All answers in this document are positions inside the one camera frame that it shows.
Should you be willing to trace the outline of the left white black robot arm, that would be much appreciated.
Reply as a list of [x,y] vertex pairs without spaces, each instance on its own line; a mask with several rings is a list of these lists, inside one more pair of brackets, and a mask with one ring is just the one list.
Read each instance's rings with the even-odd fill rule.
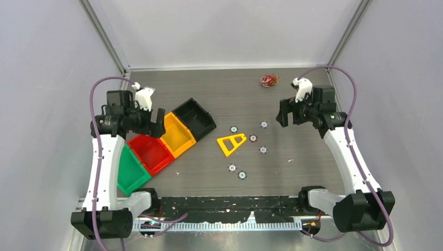
[[81,210],[71,214],[71,225],[87,239],[114,239],[130,236],[133,221],[144,212],[155,216],[160,202],[149,191],[135,191],[119,203],[117,197],[120,158],[126,135],[160,138],[166,132],[165,110],[159,108],[155,122],[151,121],[155,90],[145,87],[107,92],[107,103],[90,124],[93,161],[90,181]]

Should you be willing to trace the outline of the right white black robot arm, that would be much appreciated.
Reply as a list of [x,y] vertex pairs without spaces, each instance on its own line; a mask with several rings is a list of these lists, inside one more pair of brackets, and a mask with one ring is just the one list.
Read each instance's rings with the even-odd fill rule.
[[338,112],[333,87],[300,89],[295,97],[282,99],[276,121],[288,126],[312,123],[330,149],[341,174],[345,195],[329,192],[324,186],[305,186],[299,192],[298,207],[304,214],[324,212],[342,233],[381,230],[392,227],[390,213],[395,205],[392,192],[384,191],[371,175],[354,138],[345,112]]

